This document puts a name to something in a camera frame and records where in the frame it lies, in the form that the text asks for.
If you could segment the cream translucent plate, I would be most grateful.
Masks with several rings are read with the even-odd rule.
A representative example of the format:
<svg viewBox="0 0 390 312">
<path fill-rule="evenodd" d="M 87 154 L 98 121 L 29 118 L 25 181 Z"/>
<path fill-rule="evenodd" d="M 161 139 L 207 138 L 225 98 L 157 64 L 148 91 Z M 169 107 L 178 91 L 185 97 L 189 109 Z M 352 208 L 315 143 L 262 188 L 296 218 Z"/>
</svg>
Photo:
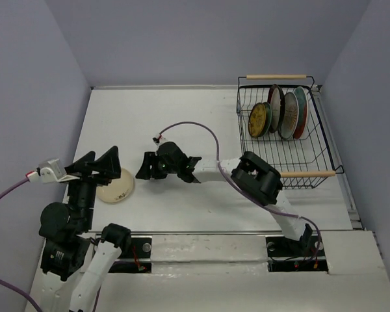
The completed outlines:
<svg viewBox="0 0 390 312">
<path fill-rule="evenodd" d="M 108 204 L 115 204 L 125 200 L 134 190 L 135 180 L 130 171 L 122 168 L 119 179 L 113 179 L 107 186 L 98 187 L 97 198 Z"/>
</svg>

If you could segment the yellow black patterned plate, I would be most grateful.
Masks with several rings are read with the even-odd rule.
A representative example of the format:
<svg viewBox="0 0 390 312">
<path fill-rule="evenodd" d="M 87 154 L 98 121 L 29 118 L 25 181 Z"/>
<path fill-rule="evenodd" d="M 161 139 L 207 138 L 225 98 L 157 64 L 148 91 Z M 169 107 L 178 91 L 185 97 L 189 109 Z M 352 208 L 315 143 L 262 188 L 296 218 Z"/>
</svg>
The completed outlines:
<svg viewBox="0 0 390 312">
<path fill-rule="evenodd" d="M 248 118 L 248 132 L 251 137 L 257 138 L 265 130 L 267 112 L 264 103 L 256 103 Z"/>
</svg>

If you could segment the blue white floral small plate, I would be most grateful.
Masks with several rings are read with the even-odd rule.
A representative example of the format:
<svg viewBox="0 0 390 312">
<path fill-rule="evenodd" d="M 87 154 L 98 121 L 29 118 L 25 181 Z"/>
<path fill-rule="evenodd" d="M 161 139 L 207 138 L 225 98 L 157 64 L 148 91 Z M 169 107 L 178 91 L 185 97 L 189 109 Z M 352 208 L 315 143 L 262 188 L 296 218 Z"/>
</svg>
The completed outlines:
<svg viewBox="0 0 390 312">
<path fill-rule="evenodd" d="M 264 106 L 265 106 L 265 109 L 266 109 L 266 116 L 265 116 L 265 125 L 264 125 L 264 128 L 261 132 L 261 135 L 264 136 L 266 133 L 268 133 L 269 129 L 270 129 L 270 126 L 271 126 L 271 122 L 272 122 L 272 109 L 271 109 L 271 106 L 268 102 L 264 102 Z"/>
</svg>

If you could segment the dark red rimmed beige plate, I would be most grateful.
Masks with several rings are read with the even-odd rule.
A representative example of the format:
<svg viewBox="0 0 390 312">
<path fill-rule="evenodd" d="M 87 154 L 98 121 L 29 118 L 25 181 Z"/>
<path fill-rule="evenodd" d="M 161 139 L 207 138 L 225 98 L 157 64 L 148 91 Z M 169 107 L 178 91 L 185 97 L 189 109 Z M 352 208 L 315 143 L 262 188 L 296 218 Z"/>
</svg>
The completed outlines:
<svg viewBox="0 0 390 312">
<path fill-rule="evenodd" d="M 275 133 L 280 129 L 285 114 L 285 94 L 277 84 L 273 84 L 270 87 L 268 103 L 272 111 L 269 132 Z"/>
</svg>

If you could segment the white plate orange sunburst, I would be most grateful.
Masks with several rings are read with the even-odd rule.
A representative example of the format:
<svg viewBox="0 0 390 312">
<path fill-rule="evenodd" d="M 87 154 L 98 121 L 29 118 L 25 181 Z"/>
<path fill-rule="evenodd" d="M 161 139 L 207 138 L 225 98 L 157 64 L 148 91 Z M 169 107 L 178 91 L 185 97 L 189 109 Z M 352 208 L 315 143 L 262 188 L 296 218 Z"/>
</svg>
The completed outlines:
<svg viewBox="0 0 390 312">
<path fill-rule="evenodd" d="M 285 112 L 278 133 L 283 140 L 290 140 L 298 126 L 299 102 L 294 92 L 287 92 L 284 97 Z"/>
</svg>

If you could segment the red teal floral plate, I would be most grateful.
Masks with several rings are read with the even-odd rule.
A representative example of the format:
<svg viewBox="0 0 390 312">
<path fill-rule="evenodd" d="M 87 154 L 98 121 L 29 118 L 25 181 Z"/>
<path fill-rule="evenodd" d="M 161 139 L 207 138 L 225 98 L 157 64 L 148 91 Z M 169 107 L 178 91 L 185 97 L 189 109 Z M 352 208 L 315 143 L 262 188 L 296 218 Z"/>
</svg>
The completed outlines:
<svg viewBox="0 0 390 312">
<path fill-rule="evenodd" d="M 298 102 L 298 123 L 293 134 L 294 139 L 300 139 L 306 130 L 309 119 L 309 101 L 307 98 L 306 90 L 298 86 L 294 90 L 294 95 Z"/>
</svg>

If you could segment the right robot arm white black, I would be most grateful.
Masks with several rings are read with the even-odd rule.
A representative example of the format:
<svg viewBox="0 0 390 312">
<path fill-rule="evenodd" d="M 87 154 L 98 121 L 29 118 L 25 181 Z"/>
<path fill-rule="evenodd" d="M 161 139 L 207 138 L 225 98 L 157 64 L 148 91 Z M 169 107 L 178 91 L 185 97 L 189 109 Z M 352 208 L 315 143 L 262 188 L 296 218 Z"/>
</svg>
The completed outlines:
<svg viewBox="0 0 390 312">
<path fill-rule="evenodd" d="M 186 183 L 228 182 L 237 192 L 268 211 L 277 222 L 285 241 L 283 247 L 294 255 L 310 252 L 312 222 L 299 215 L 283 193 L 281 174 L 253 152 L 238 159 L 216 160 L 186 155 L 174 142 L 144 153 L 136 174 L 141 180 L 160 180 L 175 175 Z"/>
</svg>

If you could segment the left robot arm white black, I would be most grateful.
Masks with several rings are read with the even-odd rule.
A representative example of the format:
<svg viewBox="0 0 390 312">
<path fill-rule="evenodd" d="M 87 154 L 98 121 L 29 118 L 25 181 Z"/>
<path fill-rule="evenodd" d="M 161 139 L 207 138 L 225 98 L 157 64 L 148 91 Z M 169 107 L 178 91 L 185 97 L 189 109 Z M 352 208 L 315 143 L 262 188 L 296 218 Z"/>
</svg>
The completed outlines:
<svg viewBox="0 0 390 312">
<path fill-rule="evenodd" d="M 118 147 L 100 158 L 94 151 L 63 166 L 58 159 L 38 167 L 42 183 L 67 183 L 67 203 L 53 202 L 40 216 L 42 252 L 42 311 L 89 311 L 103 280 L 118 257 L 131 249 L 130 229 L 118 224 L 103 228 L 97 250 L 84 273 L 90 240 L 82 235 L 92 227 L 96 189 L 121 177 Z"/>
</svg>

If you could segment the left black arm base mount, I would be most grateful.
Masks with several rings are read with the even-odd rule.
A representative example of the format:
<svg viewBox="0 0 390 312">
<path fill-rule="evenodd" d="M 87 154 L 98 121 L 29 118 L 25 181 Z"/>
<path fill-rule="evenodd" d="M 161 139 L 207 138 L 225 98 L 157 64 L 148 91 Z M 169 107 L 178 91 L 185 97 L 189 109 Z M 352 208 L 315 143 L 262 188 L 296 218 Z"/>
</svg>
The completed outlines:
<svg viewBox="0 0 390 312">
<path fill-rule="evenodd" d="M 149 274 L 151 273 L 152 236 L 138 235 L 131 237 L 131 245 L 126 252 L 115 260 L 111 274 Z"/>
</svg>

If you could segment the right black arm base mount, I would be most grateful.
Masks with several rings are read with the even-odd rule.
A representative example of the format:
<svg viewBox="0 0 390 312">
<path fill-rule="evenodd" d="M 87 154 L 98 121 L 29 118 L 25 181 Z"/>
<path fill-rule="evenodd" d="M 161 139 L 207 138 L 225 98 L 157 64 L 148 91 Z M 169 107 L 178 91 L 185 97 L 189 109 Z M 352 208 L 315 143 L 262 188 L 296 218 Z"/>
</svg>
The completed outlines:
<svg viewBox="0 0 390 312">
<path fill-rule="evenodd" d="M 270 272 L 328 272 L 324 246 L 317 236 L 305 248 L 283 236 L 270 236 L 266 251 Z"/>
</svg>

